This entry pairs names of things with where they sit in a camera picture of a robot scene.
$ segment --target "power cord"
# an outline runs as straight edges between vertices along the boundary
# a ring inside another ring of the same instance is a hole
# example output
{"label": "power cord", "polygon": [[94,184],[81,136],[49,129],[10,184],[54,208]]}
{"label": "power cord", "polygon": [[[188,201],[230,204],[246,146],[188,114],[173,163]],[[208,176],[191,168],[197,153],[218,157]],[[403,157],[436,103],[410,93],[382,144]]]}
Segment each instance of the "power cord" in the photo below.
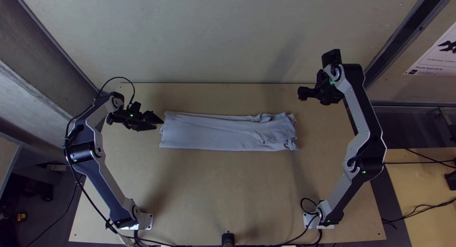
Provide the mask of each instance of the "power cord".
{"label": "power cord", "polygon": [[[381,218],[381,221],[382,221],[383,224],[388,224],[388,225],[392,226],[393,228],[397,229],[397,227],[393,224],[393,222],[396,222],[396,221],[399,221],[399,220],[403,220],[403,219],[407,219],[407,218],[416,216],[416,215],[418,215],[418,214],[420,214],[420,213],[423,213],[423,212],[425,212],[425,211],[427,211],[427,210],[430,210],[430,209],[435,209],[435,208],[438,208],[438,207],[443,207],[443,206],[452,204],[452,203],[455,202],[455,201],[456,201],[456,197],[452,198],[452,199],[449,200],[449,201],[442,202],[442,203],[437,204],[437,205],[420,204],[420,205],[418,205],[418,206],[415,206],[415,208],[413,209],[413,211],[410,212],[410,213],[407,214],[407,215],[404,215],[404,216],[402,216],[402,217],[400,217],[400,218],[393,219],[393,220]],[[417,211],[417,209],[420,208],[420,207],[426,207],[426,208]]]}
{"label": "power cord", "polygon": [[[81,178],[82,178],[82,175],[79,176],[79,179],[76,178],[76,180],[80,181]],[[73,190],[73,196],[71,197],[70,203],[68,203],[68,207],[66,208],[63,215],[60,216],[56,221],[54,221],[54,223],[52,223],[49,227],[47,227],[43,232],[41,232],[41,234],[39,236],[37,236],[35,239],[33,239],[33,241],[31,241],[29,244],[27,244],[26,247],[29,247],[30,245],[32,245],[36,240],[38,240],[42,235],[44,235],[44,233],[46,233],[52,226],[54,226],[57,222],[59,222],[68,213],[68,211],[70,210],[70,207],[71,207],[71,203],[73,203],[73,199],[75,198],[76,189],[77,189],[77,184],[75,185],[75,189]]]}
{"label": "power cord", "polygon": [[317,204],[316,204],[314,201],[312,201],[312,200],[309,199],[309,198],[304,197],[304,198],[302,198],[301,201],[299,202],[300,205],[301,205],[301,209],[302,209],[305,213],[308,213],[308,214],[312,214],[312,215],[318,214],[318,212],[316,212],[316,211],[314,211],[314,212],[309,212],[309,211],[305,210],[305,209],[304,209],[304,206],[303,206],[303,201],[304,201],[304,200],[307,200],[307,201],[313,203],[313,204],[315,205],[315,207],[317,207]]}
{"label": "power cord", "polygon": [[428,161],[422,161],[422,162],[421,162],[421,161],[416,161],[416,162],[384,162],[384,164],[439,163],[439,164],[441,164],[441,165],[443,165],[443,166],[447,166],[447,167],[449,167],[449,168],[456,169],[455,166],[451,166],[451,165],[448,165],[448,164],[445,164],[445,163],[444,163],[444,162],[452,162],[453,159],[451,159],[451,160],[445,160],[445,161],[437,161],[436,159],[432,159],[432,158],[430,158],[430,157],[428,157],[428,156],[425,156],[424,154],[421,154],[421,153],[419,153],[419,152],[415,152],[414,150],[411,150],[410,148],[404,147],[403,145],[400,145],[400,144],[398,144],[397,142],[392,141],[391,139],[388,139],[388,140],[389,140],[390,142],[393,142],[393,143],[399,145],[399,146],[402,146],[402,149],[405,149],[405,150],[407,150],[407,151],[409,151],[409,152],[411,152],[411,153],[413,153],[413,154],[416,154],[416,155],[418,155],[418,156],[421,156],[421,157],[423,157],[423,158],[426,158],[426,159],[428,159],[428,160],[430,160],[430,161],[429,161],[429,162],[428,162]]}
{"label": "power cord", "polygon": [[293,239],[291,239],[291,240],[288,240],[288,241],[286,241],[286,242],[284,242],[284,243],[275,244],[275,245],[269,245],[268,247],[282,247],[282,246],[284,246],[284,245],[287,245],[287,244],[289,244],[289,243],[291,243],[291,242],[293,242],[293,241],[299,239],[301,236],[303,236],[303,235],[307,232],[307,230],[309,229],[310,224],[312,223],[312,221],[313,221],[316,217],[318,217],[318,215],[315,215],[315,216],[312,217],[312,219],[309,221],[309,223],[305,226],[304,232],[302,232],[300,235],[298,235],[298,236],[296,236],[295,238],[293,238]]}
{"label": "power cord", "polygon": [[[312,215],[315,215],[315,216],[318,216],[318,212],[314,211],[314,212],[308,212],[307,210],[304,209],[303,207],[303,201],[304,200],[307,200],[311,203],[313,203],[315,205],[315,207],[317,207],[317,204],[312,201],[311,199],[309,198],[302,198],[301,201],[299,202],[300,205],[301,205],[301,209],[305,212],[305,213],[308,213],[308,214],[312,214]],[[315,246],[315,247],[318,247],[318,245],[320,244],[320,241],[322,240],[322,237],[323,237],[323,231],[321,229],[318,229],[318,239],[317,241],[315,241],[314,243],[311,243],[311,244],[296,244],[296,246],[298,247],[307,247],[307,246]]]}

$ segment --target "wooden board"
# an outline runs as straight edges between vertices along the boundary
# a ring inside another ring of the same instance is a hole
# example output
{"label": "wooden board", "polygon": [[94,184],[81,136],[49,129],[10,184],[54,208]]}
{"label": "wooden board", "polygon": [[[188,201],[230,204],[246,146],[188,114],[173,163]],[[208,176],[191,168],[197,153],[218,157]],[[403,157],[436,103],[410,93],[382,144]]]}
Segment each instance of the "wooden board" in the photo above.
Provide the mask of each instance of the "wooden board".
{"label": "wooden board", "polygon": [[[456,157],[456,148],[417,149],[419,153],[437,160]],[[388,150],[387,162],[428,162],[406,150]],[[394,186],[403,214],[419,204],[436,205],[456,197],[450,191],[444,174],[454,169],[439,164],[387,164],[388,173]],[[456,242],[456,204],[428,210],[405,220],[413,247],[447,247]]]}
{"label": "wooden board", "polygon": [[371,100],[456,103],[456,75],[403,75],[456,22],[451,0],[415,41],[369,88]]}
{"label": "wooden board", "polygon": [[[106,164],[127,197],[154,214],[141,237],[182,245],[219,245],[228,230],[238,244],[277,244],[304,230],[299,200],[327,198],[342,175],[353,131],[344,105],[301,102],[297,84],[135,84],[142,111],[247,115],[294,113],[300,150],[219,152],[159,148],[158,130],[103,128]],[[128,100],[131,86],[119,91]],[[89,182],[85,188],[104,214]],[[314,242],[310,230],[301,243]],[[322,242],[385,239],[371,185],[365,184]],[[82,197],[70,241],[119,243]]]}
{"label": "wooden board", "polygon": [[368,66],[418,0],[24,1],[101,87],[114,76],[315,83],[334,48]]}
{"label": "wooden board", "polygon": [[11,163],[18,147],[18,144],[0,137],[0,197],[3,194],[9,174],[11,173]]}

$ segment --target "metal frame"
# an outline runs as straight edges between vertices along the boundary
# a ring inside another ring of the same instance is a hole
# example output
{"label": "metal frame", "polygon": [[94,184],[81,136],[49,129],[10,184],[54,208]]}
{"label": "metal frame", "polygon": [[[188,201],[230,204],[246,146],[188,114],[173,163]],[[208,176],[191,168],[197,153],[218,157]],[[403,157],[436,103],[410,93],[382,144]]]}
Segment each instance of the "metal frame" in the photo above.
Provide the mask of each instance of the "metal frame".
{"label": "metal frame", "polygon": [[450,0],[418,0],[410,13],[365,70],[368,89],[409,47]]}

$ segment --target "floor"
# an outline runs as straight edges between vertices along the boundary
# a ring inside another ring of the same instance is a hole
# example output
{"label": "floor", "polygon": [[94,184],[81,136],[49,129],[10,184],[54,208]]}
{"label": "floor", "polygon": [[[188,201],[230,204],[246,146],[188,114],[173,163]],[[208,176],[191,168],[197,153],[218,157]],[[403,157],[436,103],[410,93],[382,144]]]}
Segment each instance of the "floor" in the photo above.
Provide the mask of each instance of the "floor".
{"label": "floor", "polygon": [[[391,109],[377,108],[376,112],[382,128],[384,130],[385,142],[389,148],[400,147],[443,147],[455,146],[449,140],[445,131],[445,124],[442,118],[435,114],[434,109],[420,110],[420,112],[396,113]],[[456,119],[456,115],[451,114],[451,119]],[[15,181],[11,180],[8,187],[15,192]],[[372,189],[377,201],[380,215],[386,219],[401,216],[399,204],[396,200],[388,172],[384,170],[378,177],[371,181]],[[18,211],[26,211],[28,219],[21,223],[15,223],[15,229],[19,247],[24,247],[38,236],[43,229],[48,227],[61,214],[65,212],[75,189],[75,179],[69,172],[62,173],[62,181],[54,187],[54,199],[46,202],[40,196],[24,197],[21,194],[13,194],[13,205]],[[68,237],[72,227],[72,221],[76,213],[77,200],[81,194],[80,189],[76,188],[75,201],[71,203],[68,213],[55,224],[47,233],[41,236],[31,247],[53,246],[53,247],[113,247],[123,245],[111,244],[91,244],[68,242]],[[337,247],[410,247],[411,243],[407,234],[407,229],[403,221],[395,223],[397,230],[389,225],[385,225],[386,240],[338,243]],[[331,247],[333,244],[322,244],[323,247]]]}

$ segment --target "gray wall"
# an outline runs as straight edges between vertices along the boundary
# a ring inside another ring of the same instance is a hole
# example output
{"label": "gray wall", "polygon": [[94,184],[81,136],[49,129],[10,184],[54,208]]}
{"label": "gray wall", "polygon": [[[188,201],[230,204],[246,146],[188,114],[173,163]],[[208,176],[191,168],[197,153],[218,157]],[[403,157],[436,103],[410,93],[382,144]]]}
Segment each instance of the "gray wall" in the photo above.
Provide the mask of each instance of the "gray wall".
{"label": "gray wall", "polygon": [[0,0],[0,131],[54,152],[95,95],[18,1]]}
{"label": "gray wall", "polygon": [[0,60],[71,115],[96,95],[17,0],[0,0]]}
{"label": "gray wall", "polygon": [[366,67],[418,0],[24,1],[100,87],[314,83],[334,48]]}
{"label": "gray wall", "polygon": [[376,101],[456,104],[456,76],[403,75],[455,23],[451,0],[368,90]]}

